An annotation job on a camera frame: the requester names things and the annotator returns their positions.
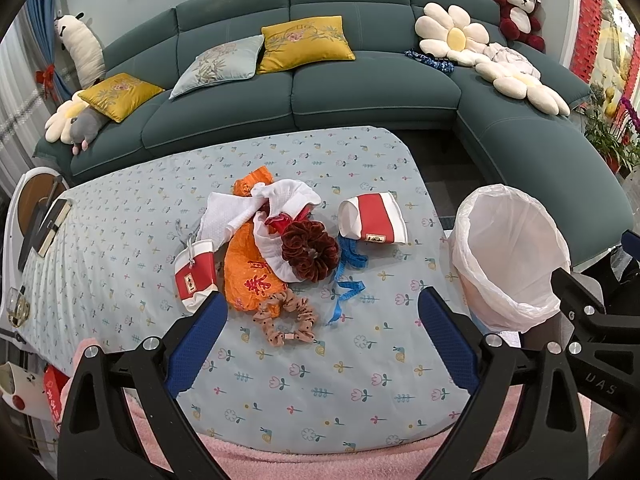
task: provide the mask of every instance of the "gray plush toy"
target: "gray plush toy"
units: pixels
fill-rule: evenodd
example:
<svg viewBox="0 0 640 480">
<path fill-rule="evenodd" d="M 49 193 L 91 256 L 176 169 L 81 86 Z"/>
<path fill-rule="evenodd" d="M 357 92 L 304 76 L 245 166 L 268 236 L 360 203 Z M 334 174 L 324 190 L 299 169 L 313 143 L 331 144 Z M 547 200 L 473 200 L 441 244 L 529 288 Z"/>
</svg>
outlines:
<svg viewBox="0 0 640 480">
<path fill-rule="evenodd" d="M 85 151 L 109 121 L 111 121 L 110 118 L 90 106 L 82 110 L 78 117 L 71 119 L 69 134 L 74 142 L 72 150 L 74 155 L 80 153 L 80 149 Z"/>
</svg>

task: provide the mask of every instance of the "orange drawstring pouch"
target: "orange drawstring pouch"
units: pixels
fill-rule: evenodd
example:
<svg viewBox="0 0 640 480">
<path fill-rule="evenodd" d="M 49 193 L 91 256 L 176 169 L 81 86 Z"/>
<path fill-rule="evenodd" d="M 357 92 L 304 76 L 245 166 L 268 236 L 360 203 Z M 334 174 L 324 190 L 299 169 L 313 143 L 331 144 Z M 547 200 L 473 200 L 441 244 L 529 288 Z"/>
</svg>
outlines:
<svg viewBox="0 0 640 480">
<path fill-rule="evenodd" d="M 234 195 L 251 196 L 257 182 L 272 184 L 265 166 L 234 184 Z M 287 284 L 280 280 L 264 260 L 254 240 L 254 222 L 242 225 L 231 238 L 225 256 L 225 297 L 236 310 L 257 310 L 260 302 L 283 292 Z"/>
</svg>

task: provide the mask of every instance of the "white plastic bag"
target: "white plastic bag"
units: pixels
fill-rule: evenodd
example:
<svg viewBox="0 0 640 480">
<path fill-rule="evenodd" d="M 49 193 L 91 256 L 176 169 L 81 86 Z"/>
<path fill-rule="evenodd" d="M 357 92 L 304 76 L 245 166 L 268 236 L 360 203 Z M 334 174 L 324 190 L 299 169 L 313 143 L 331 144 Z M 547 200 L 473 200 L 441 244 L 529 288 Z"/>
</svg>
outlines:
<svg viewBox="0 0 640 480">
<path fill-rule="evenodd" d="M 450 236 L 466 301 L 496 332 L 526 332 L 559 311 L 551 273 L 569 271 L 569 248 L 544 206 L 513 187 L 476 189 Z"/>
</svg>

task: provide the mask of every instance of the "sofa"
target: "sofa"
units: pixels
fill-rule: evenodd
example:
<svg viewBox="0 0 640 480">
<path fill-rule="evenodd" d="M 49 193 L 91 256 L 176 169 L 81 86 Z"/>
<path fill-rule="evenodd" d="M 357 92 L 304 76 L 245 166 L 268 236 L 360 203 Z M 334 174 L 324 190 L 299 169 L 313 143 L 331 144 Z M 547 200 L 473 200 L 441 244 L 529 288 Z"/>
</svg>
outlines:
<svg viewBox="0 0 640 480">
<path fill-rule="evenodd" d="M 414 23 L 428 2 L 457 4 L 507 44 L 492 0 L 190 0 L 166 10 L 104 49 L 107 76 L 126 72 L 166 91 L 120 124 L 110 123 L 86 152 L 38 143 L 73 183 L 195 148 L 257 136 L 369 124 L 389 130 L 452 131 L 489 183 L 519 188 L 545 205 L 579 264 L 632 228 L 622 188 L 567 118 L 547 116 L 499 94 L 473 69 L 450 75 L 403 52 L 418 47 Z M 318 62 L 287 72 L 204 88 L 173 101 L 180 74 L 204 50 L 266 25 L 341 15 L 354 61 Z M 572 107 L 590 96 L 573 73 L 523 43 L 509 43 Z"/>
</svg>

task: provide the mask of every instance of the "red brick pattern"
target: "red brick pattern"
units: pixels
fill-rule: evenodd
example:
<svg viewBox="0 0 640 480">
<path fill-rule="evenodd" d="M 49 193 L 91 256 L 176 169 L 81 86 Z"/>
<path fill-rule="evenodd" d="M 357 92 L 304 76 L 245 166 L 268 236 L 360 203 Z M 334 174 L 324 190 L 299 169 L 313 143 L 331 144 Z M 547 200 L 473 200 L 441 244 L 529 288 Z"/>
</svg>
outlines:
<svg viewBox="0 0 640 480">
<path fill-rule="evenodd" d="M 578 34 L 575 40 L 571 71 L 585 83 L 591 73 L 598 53 L 598 38 L 602 24 L 602 0 L 580 0 Z"/>
<path fill-rule="evenodd" d="M 634 39 L 634 50 L 631 54 L 631 68 L 629 69 L 629 77 L 625 84 L 624 96 L 631 99 L 636 88 L 636 80 L 638 79 L 638 69 L 640 69 L 640 34 L 636 32 Z"/>
</svg>

